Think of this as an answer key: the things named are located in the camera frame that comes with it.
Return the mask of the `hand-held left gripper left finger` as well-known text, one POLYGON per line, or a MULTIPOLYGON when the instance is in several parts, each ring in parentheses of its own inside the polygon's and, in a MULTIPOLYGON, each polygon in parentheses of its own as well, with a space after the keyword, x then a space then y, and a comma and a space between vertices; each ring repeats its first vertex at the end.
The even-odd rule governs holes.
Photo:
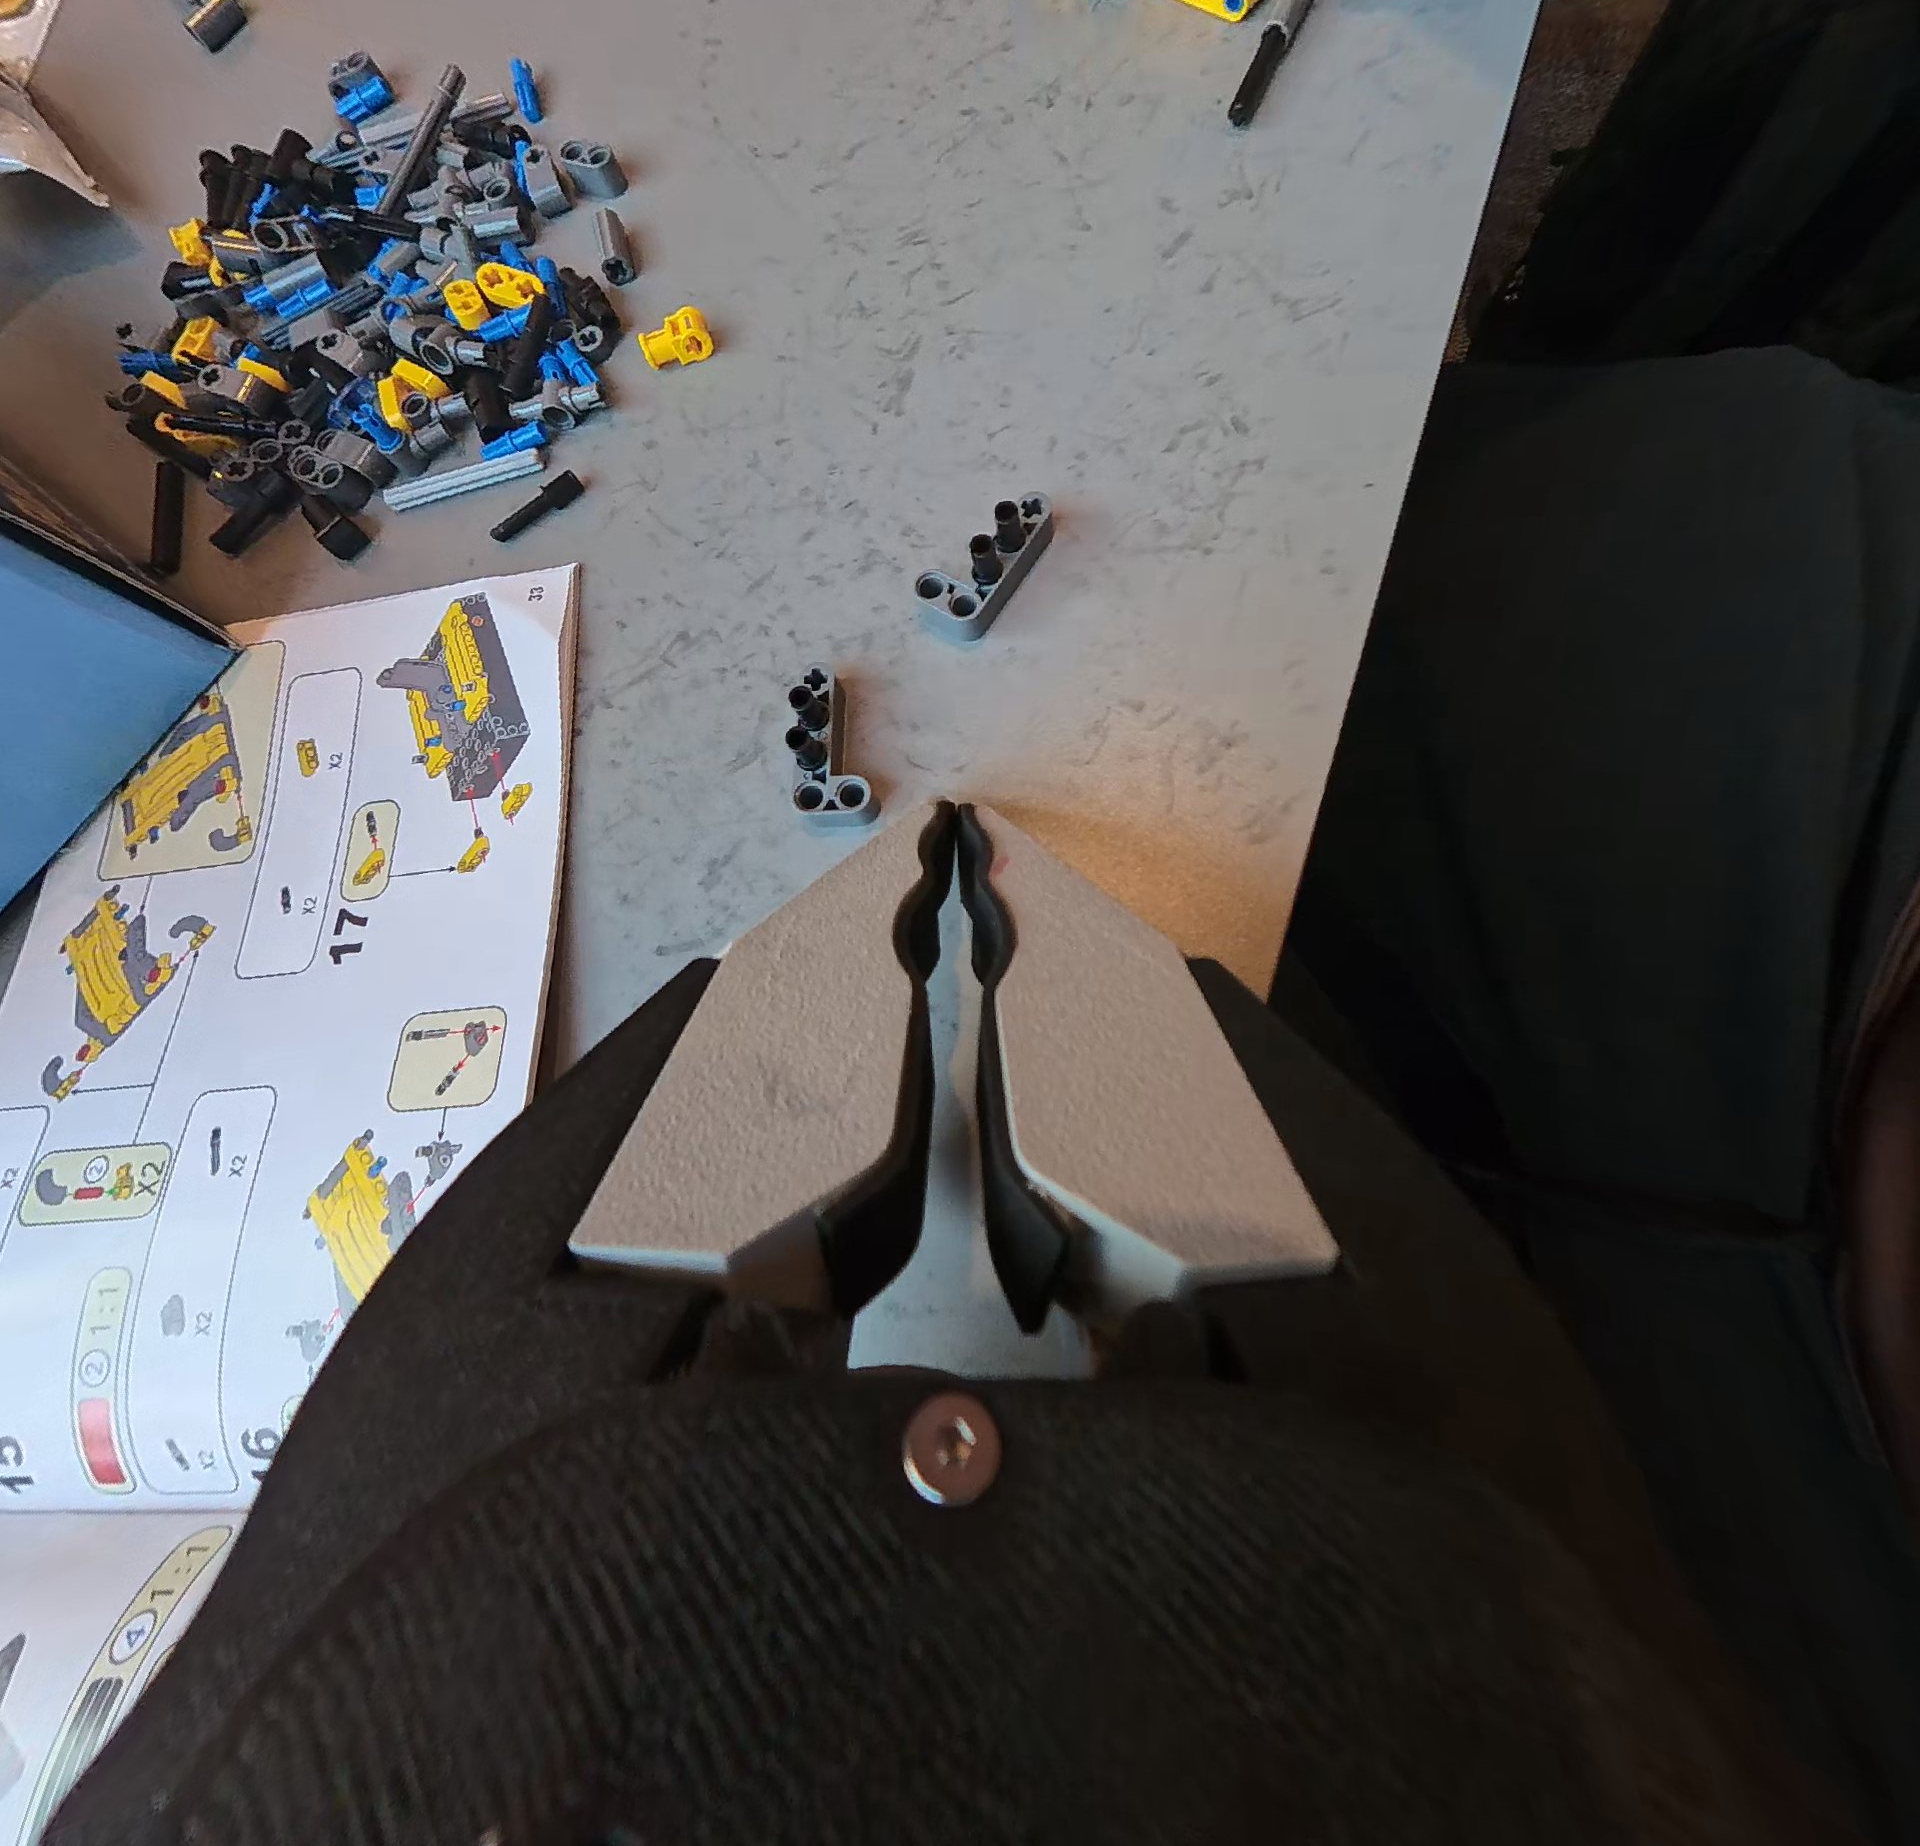
POLYGON ((912 809, 749 930, 581 1215, 591 1269, 850 1319, 917 1251, 956 814, 912 809))

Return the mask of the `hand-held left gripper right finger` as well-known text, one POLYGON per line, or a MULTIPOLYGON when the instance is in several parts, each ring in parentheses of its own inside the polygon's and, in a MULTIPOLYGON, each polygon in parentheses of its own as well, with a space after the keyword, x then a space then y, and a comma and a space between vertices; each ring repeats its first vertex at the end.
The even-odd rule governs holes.
POLYGON ((1180 949, 988 809, 956 812, 956 885, 986 1246, 1016 1328, 1329 1275, 1339 1246, 1180 949))

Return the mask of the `light grey angled beam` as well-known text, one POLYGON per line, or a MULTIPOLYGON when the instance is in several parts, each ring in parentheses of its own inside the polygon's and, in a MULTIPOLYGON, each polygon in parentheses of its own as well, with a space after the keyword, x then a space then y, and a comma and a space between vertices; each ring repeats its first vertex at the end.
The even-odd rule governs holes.
POLYGON ((925 567, 912 577, 920 618, 948 639, 979 639, 1047 553, 1051 537, 1054 512, 1044 492, 996 501, 990 529, 969 538, 959 570, 925 567))

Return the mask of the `dark grey angled beam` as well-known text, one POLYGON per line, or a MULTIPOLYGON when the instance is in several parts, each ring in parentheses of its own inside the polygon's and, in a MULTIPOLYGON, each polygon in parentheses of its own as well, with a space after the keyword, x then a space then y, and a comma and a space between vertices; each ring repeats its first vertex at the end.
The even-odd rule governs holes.
POLYGON ((813 664, 785 689, 791 720, 782 751, 791 760, 791 809, 805 826, 873 826, 873 784, 847 764, 847 694, 828 667, 813 664))

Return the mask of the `building instruction booklet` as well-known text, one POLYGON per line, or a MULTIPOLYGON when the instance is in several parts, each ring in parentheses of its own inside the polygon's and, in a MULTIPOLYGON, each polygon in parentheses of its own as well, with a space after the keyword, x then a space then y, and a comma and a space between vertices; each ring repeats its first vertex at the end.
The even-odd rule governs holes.
POLYGON ((348 1315, 523 1110, 578 567, 240 629, 1 992, 1 1840, 228 1561, 348 1315))

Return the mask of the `light grey ribbed axle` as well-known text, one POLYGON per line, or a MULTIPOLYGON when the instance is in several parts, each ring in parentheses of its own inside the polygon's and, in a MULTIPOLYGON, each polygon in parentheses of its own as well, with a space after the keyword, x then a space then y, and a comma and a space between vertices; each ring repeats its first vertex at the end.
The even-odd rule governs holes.
POLYGON ((389 512, 428 511, 463 496, 484 492, 493 486, 508 486, 544 472, 541 453, 508 453, 503 457, 444 469, 421 472, 419 479, 399 482, 380 492, 380 503, 389 512))

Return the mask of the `blue kit box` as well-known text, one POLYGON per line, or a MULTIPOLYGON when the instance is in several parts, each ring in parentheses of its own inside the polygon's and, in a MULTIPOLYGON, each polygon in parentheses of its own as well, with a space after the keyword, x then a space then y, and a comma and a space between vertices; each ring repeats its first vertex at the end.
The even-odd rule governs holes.
POLYGON ((1 904, 234 657, 218 629, 1 512, 1 904))

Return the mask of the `pile of mixed building pieces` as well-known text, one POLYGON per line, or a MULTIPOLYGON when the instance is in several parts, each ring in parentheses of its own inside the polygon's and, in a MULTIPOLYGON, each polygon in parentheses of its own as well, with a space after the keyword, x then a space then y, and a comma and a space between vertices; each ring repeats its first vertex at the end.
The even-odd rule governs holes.
POLYGON ((508 453, 547 466, 610 407, 629 182, 610 146, 544 139, 541 74, 508 75, 470 95, 447 67, 409 108, 348 54, 327 143, 200 153, 204 216, 171 231, 159 328, 116 328, 107 393, 152 460, 146 577, 179 570, 188 485, 224 558, 299 518, 348 564, 388 486, 508 453))

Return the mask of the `black grey axle rod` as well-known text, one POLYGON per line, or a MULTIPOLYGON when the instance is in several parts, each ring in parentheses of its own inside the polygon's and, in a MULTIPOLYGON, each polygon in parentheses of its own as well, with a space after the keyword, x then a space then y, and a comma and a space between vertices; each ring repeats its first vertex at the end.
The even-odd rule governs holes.
POLYGON ((1229 127, 1242 132, 1261 113, 1277 69, 1298 43, 1313 4, 1316 0, 1272 0, 1254 55, 1229 101, 1229 127))

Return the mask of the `crumpled clear plastic bag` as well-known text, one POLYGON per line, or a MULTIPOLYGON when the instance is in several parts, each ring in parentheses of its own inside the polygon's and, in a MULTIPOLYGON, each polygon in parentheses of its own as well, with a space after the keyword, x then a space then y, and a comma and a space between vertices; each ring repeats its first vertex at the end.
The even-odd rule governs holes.
POLYGON ((1 158, 0 158, 1 178, 45 179, 74 194, 78 200, 90 204, 91 208, 107 213, 110 200, 100 192, 100 185, 90 179, 81 163, 74 163, 68 148, 39 116, 25 84, 20 84, 6 64, 1 64, 0 94, 1 94, 1 158))

